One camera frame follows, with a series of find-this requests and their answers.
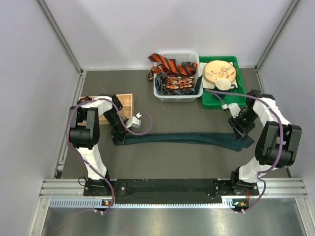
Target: white cup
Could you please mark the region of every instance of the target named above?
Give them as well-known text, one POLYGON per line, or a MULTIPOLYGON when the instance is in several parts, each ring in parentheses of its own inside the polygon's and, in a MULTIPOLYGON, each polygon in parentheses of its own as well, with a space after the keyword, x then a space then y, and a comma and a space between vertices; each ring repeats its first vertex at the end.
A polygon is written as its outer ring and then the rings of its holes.
POLYGON ((235 85, 232 86, 231 82, 225 78, 217 79, 215 85, 216 88, 221 91, 227 91, 235 88, 235 85))

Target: dark green cloth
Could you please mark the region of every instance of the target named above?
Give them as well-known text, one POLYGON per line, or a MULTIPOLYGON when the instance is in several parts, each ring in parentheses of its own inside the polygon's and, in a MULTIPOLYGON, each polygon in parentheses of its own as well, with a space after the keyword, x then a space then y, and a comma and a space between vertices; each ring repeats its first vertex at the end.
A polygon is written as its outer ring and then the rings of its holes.
POLYGON ((184 144, 208 144, 217 145, 234 151, 241 151, 254 143, 254 140, 246 135, 241 140, 236 140, 233 133, 164 133, 146 135, 127 135, 124 143, 113 140, 114 145, 131 145, 139 143, 168 142, 184 144))

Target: patterned tie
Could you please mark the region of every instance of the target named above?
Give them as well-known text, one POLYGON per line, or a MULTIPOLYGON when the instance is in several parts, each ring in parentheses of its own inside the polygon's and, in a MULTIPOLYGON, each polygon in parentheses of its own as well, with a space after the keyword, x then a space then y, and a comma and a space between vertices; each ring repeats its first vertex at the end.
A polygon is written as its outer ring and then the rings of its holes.
POLYGON ((193 62, 191 66, 181 66, 177 65, 173 61, 166 59, 165 57, 153 53, 148 59, 152 62, 160 63, 160 66, 163 70, 167 73, 175 73, 175 74, 182 74, 182 75, 194 75, 197 71, 198 64, 193 62))

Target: black cable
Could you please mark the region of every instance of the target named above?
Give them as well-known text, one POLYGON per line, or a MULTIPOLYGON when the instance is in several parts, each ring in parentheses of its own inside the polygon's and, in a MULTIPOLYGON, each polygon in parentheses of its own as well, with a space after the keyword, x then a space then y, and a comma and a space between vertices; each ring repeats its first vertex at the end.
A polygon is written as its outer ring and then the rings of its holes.
POLYGON ((87 178, 85 178, 84 176, 81 176, 81 177, 78 178, 78 183, 79 183, 79 185, 85 187, 84 185, 82 185, 82 184, 80 183, 80 179, 81 179, 81 178, 83 178, 83 179, 85 180, 85 182, 87 182, 88 180, 87 180, 87 178))

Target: white wall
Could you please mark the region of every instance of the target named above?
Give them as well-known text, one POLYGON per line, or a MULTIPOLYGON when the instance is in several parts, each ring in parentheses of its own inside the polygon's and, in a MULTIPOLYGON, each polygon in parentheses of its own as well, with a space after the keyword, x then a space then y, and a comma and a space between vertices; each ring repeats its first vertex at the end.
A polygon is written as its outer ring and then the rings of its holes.
POLYGON ((254 66, 291 0, 46 0, 85 69, 143 68, 162 50, 254 66))
POLYGON ((0 3, 0 234, 30 229, 78 74, 35 0, 0 3))
POLYGON ((303 0, 260 72, 285 117, 302 127, 293 175, 302 177, 315 206, 315 1, 303 0))

